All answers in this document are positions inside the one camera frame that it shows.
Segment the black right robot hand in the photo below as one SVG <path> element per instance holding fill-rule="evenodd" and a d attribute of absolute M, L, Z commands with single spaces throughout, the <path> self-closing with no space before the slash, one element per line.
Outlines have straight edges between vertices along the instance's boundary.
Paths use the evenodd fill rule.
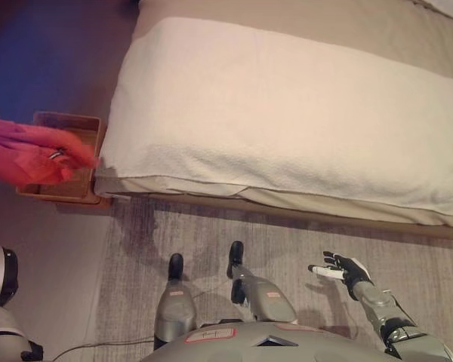
<path fill-rule="evenodd" d="M 309 272 L 324 278 L 341 281 L 350 292 L 359 282 L 371 282 L 367 268 L 356 258 L 330 251 L 324 251 L 322 255 L 325 265 L 309 265 L 307 267 Z"/>

